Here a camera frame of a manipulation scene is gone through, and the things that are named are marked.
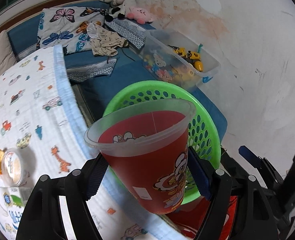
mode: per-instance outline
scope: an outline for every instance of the food container lid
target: food container lid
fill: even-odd
[[[22,157],[17,149],[8,149],[2,159],[2,179],[11,187],[25,182],[25,170]]]

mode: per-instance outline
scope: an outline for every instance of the red plastic cup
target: red plastic cup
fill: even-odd
[[[101,151],[146,210],[167,214],[183,200],[188,124],[195,111],[183,99],[142,102],[102,117],[84,140]]]

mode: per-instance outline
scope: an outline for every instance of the plastic storage box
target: plastic storage box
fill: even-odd
[[[186,52],[197,52],[199,45],[175,30],[147,30],[145,34],[144,67],[158,80],[193,91],[196,86],[209,82],[221,67],[204,49],[200,52],[203,72],[177,55],[169,45],[183,47]]]

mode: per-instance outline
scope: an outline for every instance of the white wall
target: white wall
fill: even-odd
[[[228,153],[257,174],[238,155],[246,145],[285,176],[295,153],[295,5],[291,0],[200,2],[137,0],[157,16],[154,27],[180,31],[221,63],[220,73],[201,90],[228,121],[222,142]]]

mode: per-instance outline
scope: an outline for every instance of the blue trim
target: blue trim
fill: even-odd
[[[95,150],[88,147],[83,139],[87,127],[81,111],[77,106],[72,87],[66,74],[62,45],[54,46],[53,55],[57,92],[62,100],[64,112],[83,154],[87,159],[91,159],[93,158],[91,152],[93,153]]]
[[[132,194],[116,181],[115,176],[108,168],[102,185],[111,195],[122,211],[135,223],[152,234],[158,240],[186,240],[182,234],[174,230],[158,215],[144,209]]]

